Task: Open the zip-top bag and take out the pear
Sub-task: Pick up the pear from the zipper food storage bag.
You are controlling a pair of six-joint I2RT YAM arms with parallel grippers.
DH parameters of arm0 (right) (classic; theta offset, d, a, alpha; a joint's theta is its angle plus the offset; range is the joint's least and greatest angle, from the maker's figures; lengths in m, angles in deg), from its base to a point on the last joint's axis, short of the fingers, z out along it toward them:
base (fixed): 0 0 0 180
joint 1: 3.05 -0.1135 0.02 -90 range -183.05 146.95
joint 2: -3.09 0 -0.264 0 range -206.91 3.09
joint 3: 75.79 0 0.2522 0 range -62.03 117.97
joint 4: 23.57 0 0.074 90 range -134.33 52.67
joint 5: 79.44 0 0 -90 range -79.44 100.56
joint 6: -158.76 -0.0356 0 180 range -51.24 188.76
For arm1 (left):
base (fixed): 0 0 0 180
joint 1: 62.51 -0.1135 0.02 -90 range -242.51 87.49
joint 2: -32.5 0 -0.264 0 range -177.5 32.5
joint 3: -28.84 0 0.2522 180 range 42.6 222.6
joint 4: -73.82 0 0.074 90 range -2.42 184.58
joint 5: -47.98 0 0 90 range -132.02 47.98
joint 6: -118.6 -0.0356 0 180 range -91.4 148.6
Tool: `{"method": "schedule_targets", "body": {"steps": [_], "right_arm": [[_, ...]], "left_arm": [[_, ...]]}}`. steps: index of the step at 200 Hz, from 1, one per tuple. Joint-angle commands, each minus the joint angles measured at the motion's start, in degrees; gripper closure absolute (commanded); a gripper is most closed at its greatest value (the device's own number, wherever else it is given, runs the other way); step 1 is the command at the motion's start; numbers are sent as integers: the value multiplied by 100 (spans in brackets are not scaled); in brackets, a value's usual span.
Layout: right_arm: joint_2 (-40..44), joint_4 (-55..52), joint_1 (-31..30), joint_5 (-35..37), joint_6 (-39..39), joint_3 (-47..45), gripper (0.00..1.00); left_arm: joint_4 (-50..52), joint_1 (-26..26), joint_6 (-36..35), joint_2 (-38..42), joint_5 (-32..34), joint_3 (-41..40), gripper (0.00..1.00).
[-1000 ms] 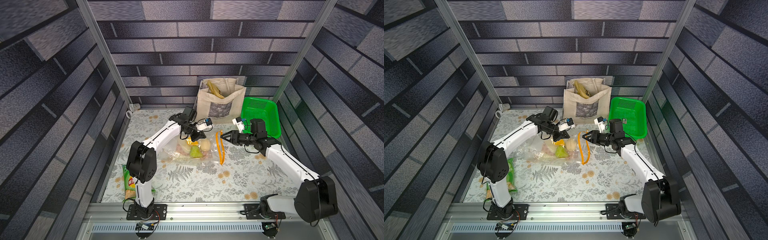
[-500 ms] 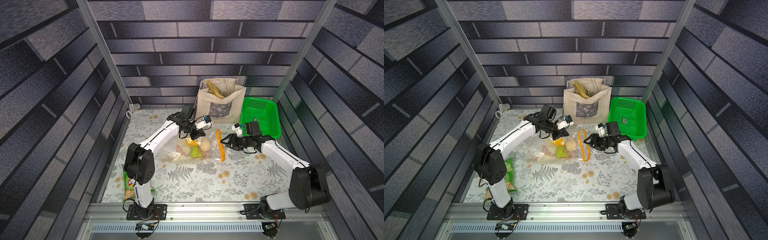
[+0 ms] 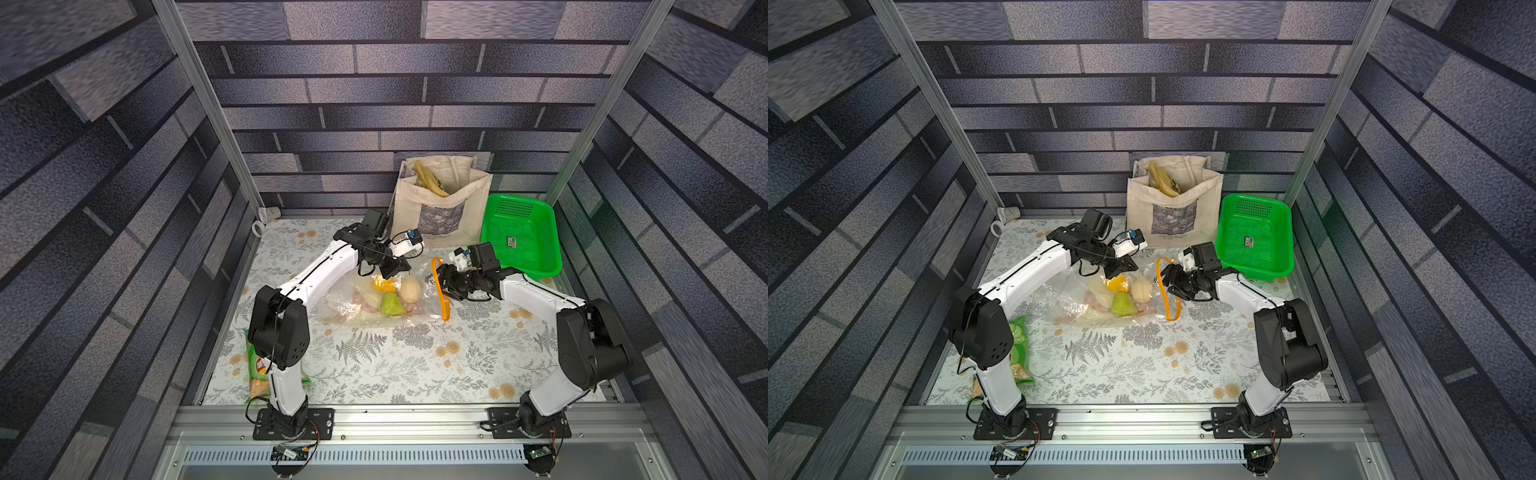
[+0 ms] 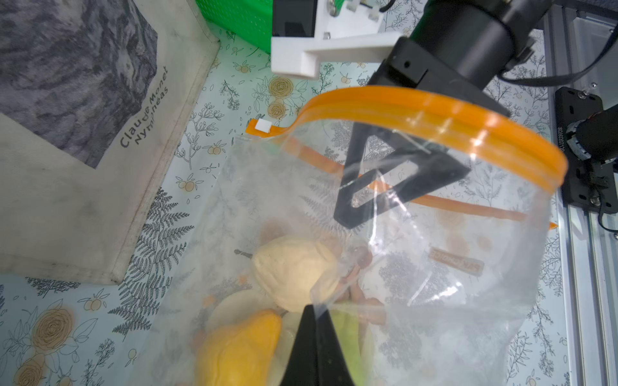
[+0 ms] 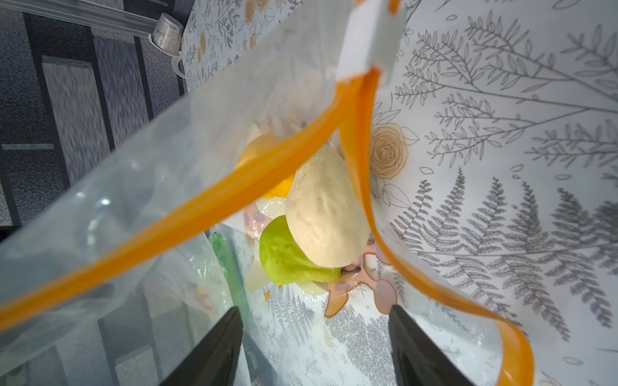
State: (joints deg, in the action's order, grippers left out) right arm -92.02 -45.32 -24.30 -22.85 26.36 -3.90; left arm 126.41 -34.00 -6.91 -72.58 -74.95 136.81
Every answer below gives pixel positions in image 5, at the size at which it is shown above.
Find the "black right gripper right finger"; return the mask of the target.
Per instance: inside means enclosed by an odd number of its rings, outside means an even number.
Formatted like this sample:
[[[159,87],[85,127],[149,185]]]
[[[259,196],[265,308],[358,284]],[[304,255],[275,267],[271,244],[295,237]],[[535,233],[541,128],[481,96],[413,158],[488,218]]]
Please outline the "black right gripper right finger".
[[[397,385],[473,385],[399,305],[390,309],[388,328]]]

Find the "pale yellow pear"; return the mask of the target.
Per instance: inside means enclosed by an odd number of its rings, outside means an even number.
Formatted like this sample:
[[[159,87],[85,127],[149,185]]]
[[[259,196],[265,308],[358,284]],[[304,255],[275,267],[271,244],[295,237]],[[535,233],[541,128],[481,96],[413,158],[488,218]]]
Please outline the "pale yellow pear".
[[[297,170],[286,200],[286,221],[297,245],[314,264],[351,265],[370,239],[345,160],[323,146]]]

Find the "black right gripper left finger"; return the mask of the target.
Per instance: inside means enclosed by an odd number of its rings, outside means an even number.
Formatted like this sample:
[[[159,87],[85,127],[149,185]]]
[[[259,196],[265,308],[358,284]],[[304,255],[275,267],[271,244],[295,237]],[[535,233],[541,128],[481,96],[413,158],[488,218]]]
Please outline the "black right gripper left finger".
[[[242,337],[241,312],[232,307],[160,385],[233,385]]]

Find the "clear orange zip-top bag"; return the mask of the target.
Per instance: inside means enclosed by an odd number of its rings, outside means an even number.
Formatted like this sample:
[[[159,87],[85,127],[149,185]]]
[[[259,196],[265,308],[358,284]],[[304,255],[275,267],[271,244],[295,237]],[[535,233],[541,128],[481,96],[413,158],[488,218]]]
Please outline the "clear orange zip-top bag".
[[[369,77],[336,81],[354,6],[313,1],[255,51],[178,101],[56,204],[1,246],[1,381],[5,385],[160,385],[232,307],[209,241],[219,223],[253,250],[270,218],[258,206],[276,179],[344,131],[346,167],[376,233],[318,314],[339,314],[356,289],[389,318],[368,269],[375,256],[421,296],[480,320],[501,339],[493,385],[531,385],[526,338],[388,241],[370,201]],[[273,172],[235,170],[246,145],[273,134]]]

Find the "yellow orange toy fruit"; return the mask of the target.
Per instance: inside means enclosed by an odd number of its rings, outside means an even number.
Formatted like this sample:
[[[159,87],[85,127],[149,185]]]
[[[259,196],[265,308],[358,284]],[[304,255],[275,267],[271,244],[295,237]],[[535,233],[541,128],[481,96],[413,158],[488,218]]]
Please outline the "yellow orange toy fruit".
[[[273,161],[277,160],[271,152],[283,143],[283,139],[273,134],[264,134],[256,137],[246,145],[246,148],[239,156],[234,169],[238,170],[247,164],[259,161],[259,165],[255,167],[253,171],[263,170],[266,167],[269,175],[271,175],[274,170],[272,167]],[[273,188],[270,188],[270,190],[262,196],[262,199],[279,199],[288,197],[291,192],[294,178],[294,173],[289,174],[281,182],[273,186]]]

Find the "green toy fruit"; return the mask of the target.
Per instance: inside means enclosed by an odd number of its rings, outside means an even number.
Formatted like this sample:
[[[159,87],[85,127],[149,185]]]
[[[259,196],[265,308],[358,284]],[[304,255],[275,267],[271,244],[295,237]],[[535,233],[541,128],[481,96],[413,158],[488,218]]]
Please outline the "green toy fruit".
[[[344,275],[360,273],[361,268],[325,268],[311,262],[294,240],[285,216],[272,220],[264,229],[259,258],[267,276],[278,286],[301,281],[331,283]]]

